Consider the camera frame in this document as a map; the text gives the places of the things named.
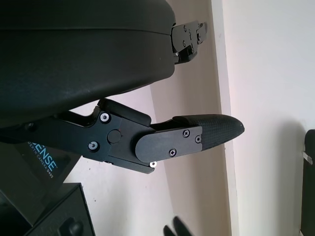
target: black object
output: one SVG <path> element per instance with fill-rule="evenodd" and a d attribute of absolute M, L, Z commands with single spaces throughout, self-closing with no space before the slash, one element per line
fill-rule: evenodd
<path fill-rule="evenodd" d="M 101 99 L 89 117 L 65 112 L 33 121 L 31 131 L 26 123 L 0 129 L 0 135 L 9 140 L 41 143 L 148 174 L 154 170 L 151 162 L 206 150 L 244 131 L 240 121 L 224 115 L 174 117 L 152 126 L 148 125 L 149 121 L 136 110 Z M 187 130 L 190 135 L 185 138 L 183 132 Z M 176 150 L 174 155 L 169 154 L 171 149 Z"/>
<path fill-rule="evenodd" d="M 174 217 L 173 225 L 176 234 L 174 234 L 172 230 L 166 225 L 163 229 L 164 236 L 192 236 L 189 229 L 185 226 L 185 224 L 180 220 L 178 216 Z"/>
<path fill-rule="evenodd" d="M 151 124 L 148 115 L 104 99 L 168 78 L 175 64 L 197 55 L 207 24 L 175 23 L 165 0 L 1 1 L 0 141 L 150 173 L 156 161 L 240 135 L 243 125 L 228 116 Z M 88 117 L 68 112 L 98 99 Z"/>
<path fill-rule="evenodd" d="M 80 155 L 31 142 L 0 143 L 0 196 L 31 226 Z"/>
<path fill-rule="evenodd" d="M 174 25 L 165 0 L 2 0 L 0 127 L 170 77 L 206 34 L 191 23 L 191 44 L 178 48 L 187 35 Z"/>
<path fill-rule="evenodd" d="M 79 183 L 65 183 L 32 227 L 10 203 L 0 205 L 0 234 L 10 236 L 94 236 L 94 229 Z"/>
<path fill-rule="evenodd" d="M 309 130 L 305 136 L 305 153 L 313 164 L 304 159 L 303 164 L 303 195 L 301 232 L 304 236 L 315 235 L 315 130 Z"/>

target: printed logo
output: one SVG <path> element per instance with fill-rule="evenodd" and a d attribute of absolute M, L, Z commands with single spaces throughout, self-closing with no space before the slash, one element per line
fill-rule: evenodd
<path fill-rule="evenodd" d="M 33 150 L 34 154 L 42 164 L 42 166 L 45 168 L 47 174 L 50 178 L 53 178 L 53 171 L 54 169 L 58 168 L 56 165 L 53 157 L 49 154 L 47 148 L 44 145 L 41 144 L 35 144 L 28 142 L 30 148 Z"/>

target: black box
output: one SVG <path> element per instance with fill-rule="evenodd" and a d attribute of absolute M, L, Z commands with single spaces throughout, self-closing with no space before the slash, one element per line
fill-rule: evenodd
<path fill-rule="evenodd" d="M 0 143 L 0 195 L 33 226 L 80 155 L 34 143 Z"/>
<path fill-rule="evenodd" d="M 0 235 L 94 236 L 80 183 L 64 183 L 32 227 L 8 202 L 0 202 Z"/>

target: silver screw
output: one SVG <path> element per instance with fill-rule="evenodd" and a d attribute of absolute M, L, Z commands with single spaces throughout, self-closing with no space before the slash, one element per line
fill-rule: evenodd
<path fill-rule="evenodd" d="M 158 164 L 158 163 L 157 163 L 156 161 L 151 162 L 151 163 L 150 163 L 150 167 L 151 167 L 151 168 L 154 168 L 155 166 L 157 166 L 157 164 Z"/>
<path fill-rule="evenodd" d="M 176 149 L 171 149 L 169 152 L 168 152 L 168 155 L 170 156 L 170 157 L 173 157 L 173 156 L 175 156 L 176 155 Z"/>
<path fill-rule="evenodd" d="M 95 142 L 95 141 L 92 141 L 92 142 L 89 143 L 88 148 L 89 148 L 89 150 L 94 151 L 94 150 L 96 150 L 98 148 L 98 143 Z"/>
<path fill-rule="evenodd" d="M 201 136 L 200 135 L 196 136 L 195 141 L 198 144 L 201 143 Z"/>
<path fill-rule="evenodd" d="M 102 115 L 100 115 L 100 121 L 102 122 L 109 121 L 109 115 L 107 113 L 103 113 Z"/>
<path fill-rule="evenodd" d="M 187 138 L 187 137 L 189 136 L 189 134 L 190 134 L 190 131 L 189 131 L 188 129 L 185 129 L 185 130 L 183 131 L 183 137 L 184 137 L 184 138 Z"/>

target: round pivot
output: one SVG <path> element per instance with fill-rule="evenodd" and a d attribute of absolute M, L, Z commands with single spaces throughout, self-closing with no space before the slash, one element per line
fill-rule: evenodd
<path fill-rule="evenodd" d="M 119 140 L 121 139 L 122 135 L 119 132 L 119 130 L 112 130 L 108 133 L 107 135 L 107 140 L 111 143 L 111 144 L 115 144 L 118 143 Z"/>

